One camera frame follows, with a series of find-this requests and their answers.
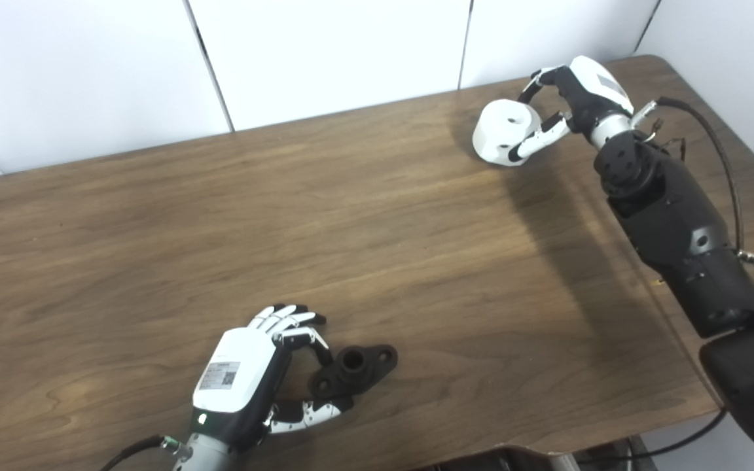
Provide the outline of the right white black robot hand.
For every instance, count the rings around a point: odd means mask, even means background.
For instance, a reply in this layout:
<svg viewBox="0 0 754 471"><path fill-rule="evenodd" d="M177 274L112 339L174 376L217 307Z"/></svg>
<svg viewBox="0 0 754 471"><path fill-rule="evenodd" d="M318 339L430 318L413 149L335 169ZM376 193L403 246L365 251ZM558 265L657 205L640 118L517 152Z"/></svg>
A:
<svg viewBox="0 0 754 471"><path fill-rule="evenodd" d="M569 109L549 117L512 146L509 163L521 165L533 153L570 133L583 135L599 151L618 134L632 130L634 107L629 97L616 78L595 60L577 56L568 65L534 72L517 101L529 104L545 86L556 87Z"/></svg>

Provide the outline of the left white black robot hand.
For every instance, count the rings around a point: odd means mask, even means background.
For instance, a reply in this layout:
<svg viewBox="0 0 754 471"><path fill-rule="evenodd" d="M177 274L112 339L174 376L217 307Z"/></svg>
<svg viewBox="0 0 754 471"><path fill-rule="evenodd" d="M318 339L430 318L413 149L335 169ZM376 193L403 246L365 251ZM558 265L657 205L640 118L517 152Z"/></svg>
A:
<svg viewBox="0 0 754 471"><path fill-rule="evenodd" d="M297 349L311 349L320 366L332 363L317 331L325 321L306 306L275 304L225 331L192 393L190 432L245 452L269 435L314 427L353 408L350 396L276 400Z"/></svg>

